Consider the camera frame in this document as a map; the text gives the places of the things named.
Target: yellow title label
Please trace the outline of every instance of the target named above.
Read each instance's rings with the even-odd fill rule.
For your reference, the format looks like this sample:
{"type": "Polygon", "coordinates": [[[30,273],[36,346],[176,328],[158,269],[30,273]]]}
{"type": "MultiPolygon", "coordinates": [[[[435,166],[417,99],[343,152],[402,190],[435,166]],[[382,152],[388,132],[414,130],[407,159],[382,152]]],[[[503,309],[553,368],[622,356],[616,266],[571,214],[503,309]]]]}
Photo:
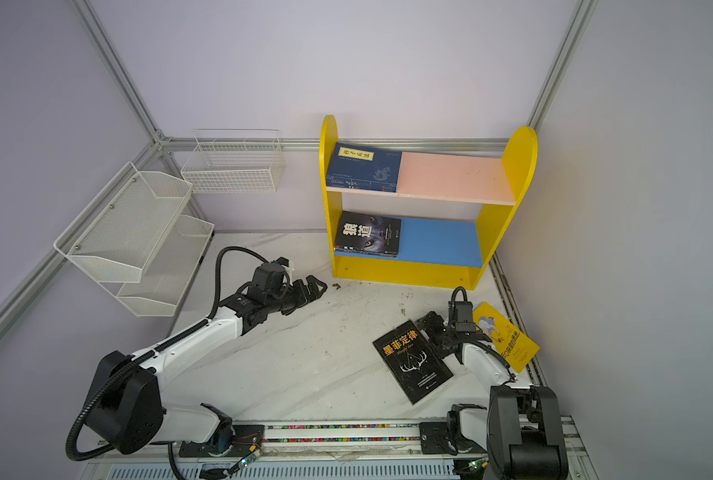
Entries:
{"type": "Polygon", "coordinates": [[[341,157],[360,158],[362,160],[372,161],[373,153],[371,151],[354,150],[353,148],[341,147],[338,155],[341,157]]]}
{"type": "Polygon", "coordinates": [[[495,350],[514,368],[521,373],[541,347],[524,335],[524,332],[506,320],[492,308],[489,303],[482,303],[474,310],[474,321],[481,331],[492,339],[495,350]]]}

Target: yellow bookshelf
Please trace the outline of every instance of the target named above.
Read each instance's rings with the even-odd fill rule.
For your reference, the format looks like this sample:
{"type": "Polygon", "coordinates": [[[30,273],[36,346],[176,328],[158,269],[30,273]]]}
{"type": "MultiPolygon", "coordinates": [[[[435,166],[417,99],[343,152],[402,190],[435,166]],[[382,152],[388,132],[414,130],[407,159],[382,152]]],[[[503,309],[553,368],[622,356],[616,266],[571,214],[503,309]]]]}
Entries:
{"type": "MultiPolygon", "coordinates": [[[[325,182],[327,167],[330,165],[332,151],[338,142],[338,125],[335,117],[327,115],[322,124],[322,137],[319,144],[320,179],[327,221],[327,236],[330,241],[332,274],[336,278],[367,280],[371,282],[402,283],[406,285],[439,286],[455,288],[464,286],[474,289],[481,279],[495,248],[500,243],[506,228],[511,223],[516,209],[521,203],[527,188],[532,182],[537,161],[537,135],[529,127],[516,130],[508,141],[503,158],[482,159],[482,164],[494,173],[481,178],[481,194],[467,194],[466,198],[439,194],[429,187],[428,192],[415,188],[408,194],[395,194],[397,197],[433,198],[436,200],[470,201],[481,203],[481,213],[475,223],[466,224],[445,220],[423,220],[402,218],[401,243],[399,256],[396,258],[346,254],[335,252],[334,240],[336,229],[343,211],[343,191],[361,194],[384,194],[367,190],[328,189],[325,182]],[[490,192],[500,190],[497,196],[490,192]]],[[[470,158],[461,159],[460,170],[453,172],[461,179],[471,178],[470,158]]],[[[413,171],[407,170],[406,179],[417,175],[418,168],[434,168],[430,158],[419,160],[413,171]]],[[[399,170],[399,182],[402,183],[402,168],[399,170]]]]}

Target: blue book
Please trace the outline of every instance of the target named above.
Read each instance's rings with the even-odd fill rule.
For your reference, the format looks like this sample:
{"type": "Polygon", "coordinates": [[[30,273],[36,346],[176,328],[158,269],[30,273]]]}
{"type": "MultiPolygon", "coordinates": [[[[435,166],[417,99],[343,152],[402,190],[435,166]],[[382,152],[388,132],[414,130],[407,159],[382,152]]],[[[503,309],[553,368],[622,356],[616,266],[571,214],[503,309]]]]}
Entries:
{"type": "Polygon", "coordinates": [[[327,168],[327,187],[396,192],[401,152],[340,142],[327,168]]]}

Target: white marble tabletop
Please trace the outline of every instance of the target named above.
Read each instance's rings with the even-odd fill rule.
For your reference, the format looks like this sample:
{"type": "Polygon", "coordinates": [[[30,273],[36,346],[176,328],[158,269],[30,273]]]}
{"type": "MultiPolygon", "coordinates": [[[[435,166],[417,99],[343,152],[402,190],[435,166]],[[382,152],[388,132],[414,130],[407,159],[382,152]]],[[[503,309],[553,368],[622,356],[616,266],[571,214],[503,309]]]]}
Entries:
{"type": "MultiPolygon", "coordinates": [[[[330,288],[292,315],[269,315],[208,354],[168,386],[168,402],[211,403],[240,421],[432,418],[445,416],[453,403],[486,404],[489,389],[454,356],[445,359],[454,377],[409,402],[372,341],[430,310],[446,318],[451,290],[333,278],[326,234],[215,235],[174,331],[210,311],[215,259],[228,245],[269,261],[284,256],[295,264],[293,280],[313,274],[330,288]]],[[[221,298],[251,280],[258,264],[244,253],[226,254],[221,298]]],[[[475,308],[488,302],[505,313],[489,268],[468,298],[475,308]]],[[[526,371],[520,377],[527,379],[526,371]]]]}

